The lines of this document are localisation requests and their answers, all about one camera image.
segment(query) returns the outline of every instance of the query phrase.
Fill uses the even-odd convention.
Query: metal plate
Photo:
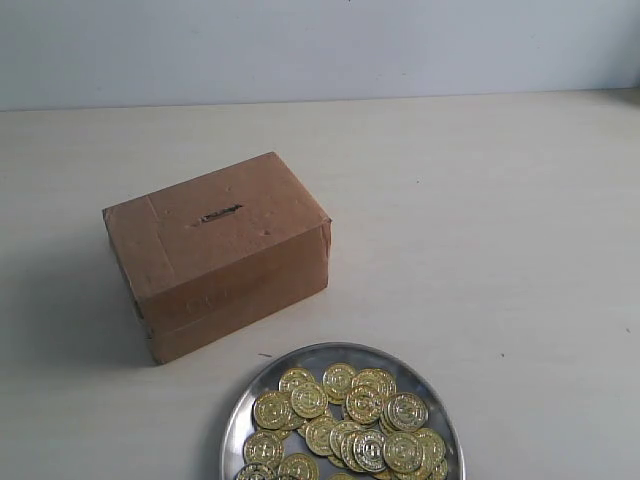
[[[278,380],[292,367],[310,370],[316,381],[322,381],[325,369],[336,362],[353,365],[356,369],[383,368],[396,379],[398,392],[412,392],[418,395],[429,409],[429,419],[425,426],[437,431],[447,446],[449,462],[448,480],[464,480],[464,458],[451,421],[440,398],[433,388],[409,366],[397,358],[373,348],[352,343],[321,343],[295,350],[280,357],[265,368],[247,387],[231,413],[220,449],[220,478],[233,480],[244,465],[242,448],[244,442],[255,428],[252,422],[252,407],[255,399],[267,390],[277,390]],[[342,418],[339,405],[331,405],[334,417]],[[296,432],[284,441],[285,455],[304,452],[313,456],[304,440]],[[326,458],[315,457],[320,469],[320,479],[326,479],[334,473],[344,472],[333,466]],[[365,474],[349,472],[354,477],[367,477]]]

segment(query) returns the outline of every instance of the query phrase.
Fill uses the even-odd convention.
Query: table surface
[[[269,357],[353,341],[441,395],[469,478],[621,478],[640,435],[634,92],[0,114],[0,477],[211,480]],[[154,367],[100,210],[277,151],[323,293]]]

